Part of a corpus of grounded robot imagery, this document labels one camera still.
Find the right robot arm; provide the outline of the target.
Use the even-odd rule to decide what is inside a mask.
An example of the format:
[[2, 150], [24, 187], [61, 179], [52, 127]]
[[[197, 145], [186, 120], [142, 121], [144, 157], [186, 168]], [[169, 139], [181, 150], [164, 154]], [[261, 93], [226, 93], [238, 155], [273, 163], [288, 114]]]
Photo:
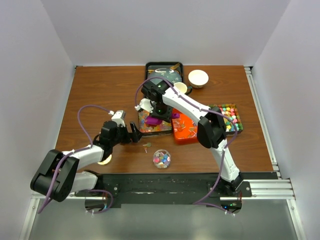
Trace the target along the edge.
[[152, 118], [170, 122], [172, 114], [166, 113], [162, 109], [172, 108], [197, 124], [196, 137], [198, 142], [211, 151], [219, 167], [218, 177], [212, 188], [218, 187], [227, 196], [235, 196], [241, 190], [244, 178], [229, 150], [229, 145], [238, 134], [236, 128], [232, 139], [227, 140], [225, 120], [231, 124], [233, 121], [222, 114], [219, 107], [210, 108], [197, 102], [165, 79], [158, 84], [147, 79], [138, 87], [138, 90], [143, 93], [145, 98], [135, 103], [137, 111], [145, 110]]

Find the purple plastic scoop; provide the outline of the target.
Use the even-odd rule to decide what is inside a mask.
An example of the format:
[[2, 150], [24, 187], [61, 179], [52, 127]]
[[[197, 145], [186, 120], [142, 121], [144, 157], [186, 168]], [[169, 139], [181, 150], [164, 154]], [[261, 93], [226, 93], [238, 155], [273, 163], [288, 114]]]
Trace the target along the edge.
[[[173, 113], [171, 115], [171, 119], [178, 119], [178, 118], [180, 118], [179, 113]], [[147, 116], [144, 122], [147, 125], [157, 126], [157, 125], [160, 125], [163, 122], [163, 120], [152, 117], [152, 116]]]

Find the clear glass jar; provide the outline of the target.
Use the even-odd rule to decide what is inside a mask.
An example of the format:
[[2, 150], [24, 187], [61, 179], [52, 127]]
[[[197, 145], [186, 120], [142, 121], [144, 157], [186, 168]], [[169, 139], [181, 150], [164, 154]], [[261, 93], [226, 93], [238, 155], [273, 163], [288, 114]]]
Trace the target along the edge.
[[159, 149], [153, 154], [152, 161], [158, 169], [166, 169], [171, 164], [172, 157], [167, 150]]

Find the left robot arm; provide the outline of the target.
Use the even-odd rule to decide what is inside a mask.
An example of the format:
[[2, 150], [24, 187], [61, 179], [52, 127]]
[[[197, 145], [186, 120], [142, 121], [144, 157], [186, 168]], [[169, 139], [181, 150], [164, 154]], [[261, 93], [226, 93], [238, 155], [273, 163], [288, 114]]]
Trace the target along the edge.
[[104, 190], [104, 184], [98, 177], [90, 173], [88, 180], [82, 180], [77, 171], [106, 160], [118, 144], [139, 142], [143, 133], [134, 122], [130, 123], [130, 128], [132, 132], [128, 132], [126, 126], [117, 125], [115, 121], [106, 121], [92, 144], [71, 151], [50, 150], [34, 174], [30, 189], [57, 202], [64, 201], [71, 192], [82, 190], [92, 196], [99, 196]]

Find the orange plastic candy box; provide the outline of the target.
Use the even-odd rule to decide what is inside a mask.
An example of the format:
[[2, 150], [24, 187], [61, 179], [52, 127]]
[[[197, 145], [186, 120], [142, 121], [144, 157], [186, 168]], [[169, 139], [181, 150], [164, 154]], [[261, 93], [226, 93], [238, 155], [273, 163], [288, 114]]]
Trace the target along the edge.
[[177, 109], [172, 110], [172, 116], [174, 118], [171, 119], [171, 125], [175, 142], [179, 145], [197, 143], [197, 123]]

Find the gummy candy tin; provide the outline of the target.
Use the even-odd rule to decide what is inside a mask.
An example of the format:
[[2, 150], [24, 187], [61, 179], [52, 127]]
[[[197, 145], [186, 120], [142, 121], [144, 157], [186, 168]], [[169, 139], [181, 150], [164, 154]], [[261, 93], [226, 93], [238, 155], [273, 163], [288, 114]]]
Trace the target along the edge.
[[138, 112], [138, 128], [144, 137], [170, 135], [173, 131], [172, 125], [166, 121], [160, 124], [147, 124], [149, 112], [143, 110]]

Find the star candy tin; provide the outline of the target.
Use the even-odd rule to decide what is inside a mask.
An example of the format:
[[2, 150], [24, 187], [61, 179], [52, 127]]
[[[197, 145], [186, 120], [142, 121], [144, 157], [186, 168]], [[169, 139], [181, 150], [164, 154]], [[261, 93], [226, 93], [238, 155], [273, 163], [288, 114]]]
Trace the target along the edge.
[[233, 136], [236, 133], [235, 129], [237, 129], [238, 134], [240, 134], [244, 130], [244, 126], [236, 104], [210, 104], [208, 106], [210, 108], [218, 107], [221, 113], [227, 116], [232, 121], [231, 123], [226, 118], [223, 119], [226, 126], [227, 136]]

